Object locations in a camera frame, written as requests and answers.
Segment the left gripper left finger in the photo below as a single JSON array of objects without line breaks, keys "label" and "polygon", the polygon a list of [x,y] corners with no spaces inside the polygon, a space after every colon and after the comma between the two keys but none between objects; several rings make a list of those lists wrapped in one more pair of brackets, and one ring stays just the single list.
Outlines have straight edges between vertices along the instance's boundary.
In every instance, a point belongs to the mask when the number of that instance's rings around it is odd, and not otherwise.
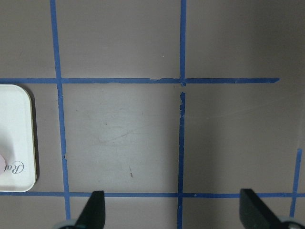
[{"label": "left gripper left finger", "polygon": [[103,229],[105,226],[104,191],[92,192],[84,209],[79,215],[74,229]]}]

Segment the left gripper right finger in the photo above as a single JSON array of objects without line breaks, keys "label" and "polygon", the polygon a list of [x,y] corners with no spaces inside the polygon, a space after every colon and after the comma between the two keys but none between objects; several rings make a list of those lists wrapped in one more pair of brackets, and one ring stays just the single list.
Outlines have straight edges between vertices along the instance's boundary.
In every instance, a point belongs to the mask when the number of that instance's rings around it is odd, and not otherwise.
[{"label": "left gripper right finger", "polygon": [[280,219],[249,188],[240,190],[239,218],[245,229],[281,229]]}]

